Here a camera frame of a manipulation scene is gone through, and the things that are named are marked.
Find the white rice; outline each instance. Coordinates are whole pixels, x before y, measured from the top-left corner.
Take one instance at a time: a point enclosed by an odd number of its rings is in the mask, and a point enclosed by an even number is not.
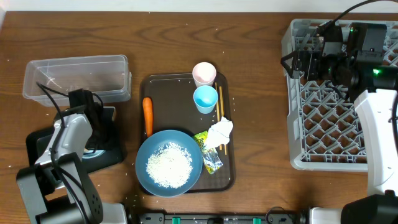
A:
[[[191,154],[178,144],[169,142],[160,146],[150,156],[147,173],[161,187],[179,188],[184,185],[192,171]]]

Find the blue cup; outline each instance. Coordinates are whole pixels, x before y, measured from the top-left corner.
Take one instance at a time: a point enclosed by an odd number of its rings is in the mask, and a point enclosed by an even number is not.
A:
[[[195,102],[198,111],[203,114],[208,114],[213,111],[217,100],[217,91],[208,85],[198,87],[193,93],[193,101]]]

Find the food wrapper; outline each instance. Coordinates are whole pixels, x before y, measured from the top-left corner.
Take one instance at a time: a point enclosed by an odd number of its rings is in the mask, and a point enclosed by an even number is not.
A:
[[[223,163],[218,157],[218,152],[215,148],[205,149],[207,131],[195,135],[193,139],[201,149],[203,163],[205,164],[206,170],[209,174],[214,174],[221,166],[223,166]]]

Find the carrot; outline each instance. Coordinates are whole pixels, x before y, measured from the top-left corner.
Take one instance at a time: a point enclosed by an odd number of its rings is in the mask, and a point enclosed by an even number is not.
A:
[[[149,138],[154,132],[154,110],[152,107],[152,100],[150,100],[149,97],[145,97],[142,101],[142,107],[144,108],[145,129]]]

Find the wood grain surface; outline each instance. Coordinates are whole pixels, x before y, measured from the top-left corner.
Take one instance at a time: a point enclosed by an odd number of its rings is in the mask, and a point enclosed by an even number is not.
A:
[[[18,170],[28,166],[25,138],[50,126],[56,111],[25,99],[22,86],[27,63],[46,58],[124,54],[129,60],[131,100],[110,104],[118,111],[127,158],[90,175],[105,202],[142,212],[265,213],[272,206],[342,207],[365,197],[365,173],[299,171],[289,162],[280,41],[292,19],[336,15],[7,12],[0,33],[0,223],[28,222],[16,184]],[[393,21],[397,14],[345,19]],[[221,193],[144,195],[132,165],[139,148],[140,82],[148,75],[189,72],[203,61],[228,79],[236,183]]]

